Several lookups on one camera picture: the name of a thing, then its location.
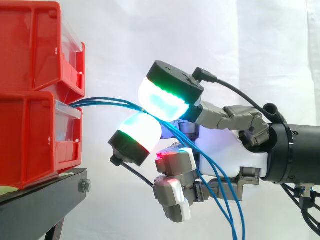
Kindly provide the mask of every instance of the red plastic bin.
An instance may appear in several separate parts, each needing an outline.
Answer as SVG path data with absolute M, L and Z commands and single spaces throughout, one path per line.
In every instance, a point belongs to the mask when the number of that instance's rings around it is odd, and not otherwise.
M 65 104 L 85 96 L 85 45 L 57 2 L 0 0 L 0 91 L 48 91 Z
M 81 109 L 50 92 L 0 92 L 0 113 L 0 186 L 24 189 L 81 164 Z

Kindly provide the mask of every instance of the blue cable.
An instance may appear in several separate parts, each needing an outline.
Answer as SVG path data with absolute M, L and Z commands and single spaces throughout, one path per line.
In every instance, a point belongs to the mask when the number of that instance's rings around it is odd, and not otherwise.
M 101 101 L 94 101 L 94 100 L 108 100 L 108 101 L 115 101 L 115 102 L 121 102 L 121 103 L 125 103 L 125 104 L 120 104 L 120 103 L 113 103 L 113 102 L 101 102 Z M 78 107 L 86 107 L 86 106 L 96 106 L 96 105 L 111 105 L 111 106 L 119 106 L 119 107 L 125 107 L 128 109 L 133 109 L 133 110 L 137 110 L 137 111 L 141 111 L 142 108 L 136 104 L 133 104 L 129 101 L 126 100 L 122 100 L 122 99 L 117 99 L 117 98 L 109 98 L 109 97 L 92 97 L 92 98 L 87 98 L 87 99 L 83 99 L 80 100 L 78 102 L 75 102 L 73 104 L 71 104 L 72 107 L 74 108 L 78 108 Z M 237 195 L 231 185 L 231 182 L 229 180 L 229 177 L 226 175 L 226 173 L 222 170 L 222 168 L 217 165 L 208 155 L 206 155 L 203 151 L 201 151 L 192 141 L 190 141 L 190 139 L 188 139 L 182 132 L 180 132 L 178 129 L 176 129 L 175 127 L 173 127 L 171 124 L 167 123 L 167 122 L 163 122 L 162 120 L 158 119 L 157 117 L 154 117 L 155 119 L 157 119 L 162 125 L 164 125 L 165 127 L 167 127 L 174 135 L 175 137 L 179 140 L 179 142 L 181 142 L 184 146 L 187 146 L 184 142 L 186 141 L 192 148 L 194 148 L 196 151 L 198 151 L 201 155 L 204 156 L 204 158 L 209 162 L 209 164 L 211 165 L 212 169 L 214 170 L 216 177 L 218 179 L 220 188 L 221 188 L 221 192 L 223 195 L 223 198 L 225 200 L 230 218 L 228 217 L 227 213 L 224 211 L 224 209 L 222 208 L 221 204 L 218 201 L 217 196 L 214 194 L 214 192 L 211 190 L 210 186 L 208 185 L 208 183 L 203 179 L 201 173 L 199 170 L 197 170 L 198 175 L 200 177 L 200 179 L 203 181 L 203 183 L 206 185 L 206 187 L 208 188 L 208 190 L 210 191 L 210 193 L 212 194 L 213 198 L 215 199 L 217 205 L 219 206 L 219 208 L 221 209 L 221 211 L 223 212 L 224 216 L 227 218 L 227 220 L 229 221 L 229 223 L 231 224 L 232 227 L 232 235 L 234 239 L 237 239 L 237 234 L 236 234 L 236 230 L 234 228 L 234 222 L 233 222 L 233 218 L 232 218 L 232 214 L 229 208 L 229 204 L 228 204 L 228 199 L 224 193 L 224 188 L 222 186 L 222 182 L 220 180 L 220 176 L 218 174 L 218 171 L 216 170 L 216 167 L 219 169 L 219 171 L 223 174 L 223 176 L 226 178 L 228 186 L 232 192 L 232 195 L 237 203 L 237 206 L 239 208 L 239 212 L 240 212 L 240 216 L 241 216 L 241 222 L 242 222 L 242 239 L 245 239 L 245 220 L 244 220 L 244 215 L 239 203 L 239 200 L 237 198 Z
M 169 128 L 169 123 L 165 122 L 165 121 L 162 121 L 159 119 L 159 122 L 164 125 L 174 136 L 175 138 L 185 147 L 185 148 L 188 148 L 187 144 L 177 135 L 177 132 L 178 129 L 176 130 L 173 130 L 173 129 L 170 129 Z M 228 222 L 230 223 L 231 225 L 231 228 L 232 228 L 232 237 L 234 240 L 237 240 L 238 239 L 238 236 L 237 236 L 237 232 L 236 232 L 236 229 L 235 229 L 235 226 L 234 226 L 234 222 L 233 222 L 233 219 L 232 218 L 229 218 L 229 216 L 227 215 L 226 211 L 224 210 L 224 208 L 222 207 L 222 205 L 220 204 L 219 200 L 218 200 L 218 197 L 217 195 L 212 191 L 211 187 L 209 186 L 209 184 L 207 183 L 207 181 L 202 177 L 202 173 L 200 172 L 200 170 L 197 168 L 196 169 L 196 172 L 199 176 L 199 178 L 201 179 L 201 181 L 204 183 L 204 185 L 207 187 L 207 189 L 209 190 L 210 194 L 212 195 L 212 197 L 214 198 L 216 204 L 218 205 L 218 207 L 220 208 L 221 212 L 223 213 L 223 215 L 225 216 L 225 218 L 228 220 Z
M 222 182 L 221 182 L 221 179 L 220 179 L 220 176 L 219 176 L 219 174 L 218 174 L 218 171 L 217 171 L 217 169 L 216 169 L 216 167 L 215 167 L 215 165 L 217 165 L 209 156 L 207 156 L 204 152 L 202 152 L 187 136 L 185 136 L 182 132 L 180 132 L 178 129 L 176 129 L 174 126 L 172 126 L 171 124 L 169 124 L 169 123 L 167 123 L 167 122 L 165 122 L 165 123 L 162 123 L 161 122 L 161 124 L 163 124 L 164 126 L 166 126 L 168 129 L 172 129 L 172 130 L 174 130 L 175 131 L 175 133 L 177 134 L 177 135 L 180 135 L 180 137 L 182 137 L 193 149 L 195 149 L 196 151 L 198 151 L 198 152 L 200 152 L 200 154 L 201 155 L 203 155 L 204 157 L 205 157 L 205 159 L 209 162 L 209 164 L 211 165 L 211 167 L 212 167 L 212 169 L 213 169 L 213 171 L 215 172 L 215 175 L 216 175 L 216 177 L 217 177 L 217 180 L 218 180 L 218 183 L 219 183 L 219 186 L 220 186 L 220 188 L 221 188 L 221 193 L 222 193 L 222 196 L 223 196 L 223 199 L 224 199 L 224 201 L 225 201 L 225 205 L 226 205 L 226 207 L 227 207 L 227 209 L 228 209 L 228 213 L 229 213 L 229 216 L 230 216 L 230 224 L 231 224 L 231 227 L 233 226 L 233 224 L 234 224 L 234 221 L 233 221 L 233 217 L 232 217 L 232 213 L 231 213 L 231 210 L 230 210 L 230 207 L 229 207 L 229 203 L 228 203 L 228 198 L 227 198 L 227 196 L 226 196 L 226 194 L 225 194 L 225 190 L 224 190 L 224 187 L 223 187 L 223 185 L 222 185 Z M 222 174 L 224 175 L 224 177 L 228 180 L 229 179 L 229 177 L 226 175 L 226 173 L 224 172 L 224 171 L 220 171 L 220 172 L 222 172 Z M 212 196 L 213 196 L 213 198 L 215 198 L 215 194 L 213 193 L 213 191 L 212 192 L 210 192 L 211 194 L 212 194 Z M 238 239 L 237 237 L 235 237 L 235 236 L 237 236 L 237 234 L 236 234 L 236 230 L 235 229 L 232 229 L 232 234 L 233 234 L 233 238 L 236 238 L 236 239 Z
M 229 186 L 229 188 L 230 188 L 230 190 L 231 190 L 231 193 L 232 193 L 232 195 L 233 195 L 233 197 L 234 197 L 234 200 L 235 200 L 235 202 L 236 202 L 236 204 L 237 204 L 237 206 L 238 206 L 238 209 L 239 209 L 239 213 L 240 213 L 240 217 L 241 217 L 241 223 L 242 223 L 242 239 L 244 240 L 245 237 L 246 237 L 245 217 L 244 217 L 244 214 L 243 214 L 243 212 L 242 212 L 242 208 L 241 208 L 241 206 L 240 206 L 239 199 L 238 199 L 238 197 L 237 197 L 237 194 L 236 194 L 234 188 L 232 187 L 232 184 L 231 184 L 231 182 L 230 182 L 229 177 L 227 176 L 227 174 L 222 170 L 222 168 L 221 168 L 215 161 L 213 161 L 208 155 L 206 155 L 202 150 L 200 150 L 189 138 L 187 138 L 187 136 L 185 136 L 182 132 L 180 132 L 180 131 L 178 131 L 178 130 L 177 130 L 177 134 L 179 134 L 180 137 L 182 137 L 183 140 L 185 140 L 189 146 L 191 146 L 191 147 L 194 148 L 196 151 L 198 151 L 202 156 L 204 156 L 204 158 L 205 158 L 205 159 L 209 162 L 209 164 L 212 166 L 212 168 L 213 168 L 213 170 L 214 170 L 214 173 L 215 173 L 215 175 L 216 175 L 216 177 L 217 177 L 218 182 L 221 182 L 221 181 L 219 181 L 219 180 L 220 180 L 220 177 L 219 177 L 219 174 L 218 174 L 215 166 L 219 169 L 219 171 L 220 171 L 220 172 L 223 174 L 223 176 L 225 177 L 225 179 L 226 179 L 226 181 L 227 181 L 227 183 L 228 183 L 228 186 Z

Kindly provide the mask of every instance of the metal bolt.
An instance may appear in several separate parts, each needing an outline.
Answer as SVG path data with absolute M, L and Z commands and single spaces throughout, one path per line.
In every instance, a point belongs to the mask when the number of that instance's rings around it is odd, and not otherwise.
M 91 190 L 91 181 L 89 179 L 80 180 L 79 182 L 79 192 L 89 193 Z

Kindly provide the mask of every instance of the green light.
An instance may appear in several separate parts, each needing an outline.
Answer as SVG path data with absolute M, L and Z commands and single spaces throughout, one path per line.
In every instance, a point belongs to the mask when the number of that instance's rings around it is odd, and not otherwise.
M 147 78 L 140 86 L 139 101 L 148 113 L 166 122 L 179 119 L 189 108 L 184 100 L 162 90 Z
M 162 133 L 160 123 L 142 112 L 129 117 L 120 125 L 119 130 L 136 140 L 149 153 L 159 142 Z

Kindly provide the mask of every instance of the coiled black cable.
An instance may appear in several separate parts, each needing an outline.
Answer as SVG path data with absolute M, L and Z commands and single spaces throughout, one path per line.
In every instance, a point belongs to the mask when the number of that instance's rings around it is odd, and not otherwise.
M 199 82 L 205 81 L 208 83 L 217 83 L 222 85 L 231 91 L 238 94 L 240 97 L 245 99 L 248 103 L 250 103 L 254 108 L 260 111 L 271 123 L 274 124 L 282 124 L 286 123 L 286 119 L 284 116 L 279 112 L 276 105 L 273 103 L 267 103 L 266 105 L 260 107 L 255 101 L 253 101 L 250 97 L 248 97 L 244 92 L 240 91 L 238 88 L 232 86 L 231 84 L 218 79 L 215 75 L 211 74 L 210 72 L 203 70 L 202 68 L 197 67 L 194 73 L 192 74 Z

